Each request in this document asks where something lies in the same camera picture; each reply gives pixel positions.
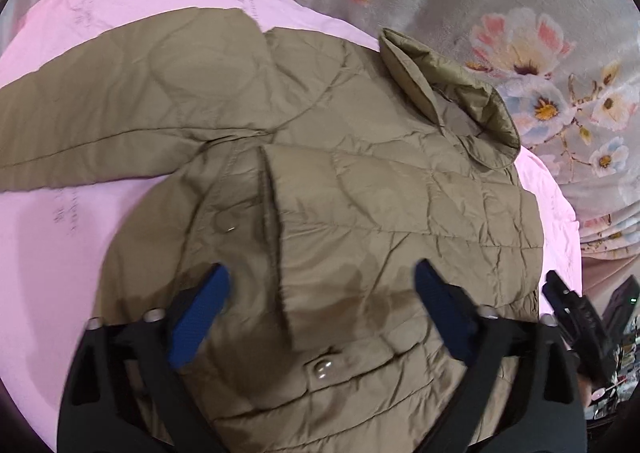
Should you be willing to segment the person's right hand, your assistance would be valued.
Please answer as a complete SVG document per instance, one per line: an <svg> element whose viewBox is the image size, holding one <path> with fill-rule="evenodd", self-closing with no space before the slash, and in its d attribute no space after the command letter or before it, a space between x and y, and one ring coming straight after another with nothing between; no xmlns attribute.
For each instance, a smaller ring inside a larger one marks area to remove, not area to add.
<svg viewBox="0 0 640 453"><path fill-rule="evenodd" d="M577 376L578 392L583 407L589 407L592 402L593 387L589 378Z"/></svg>

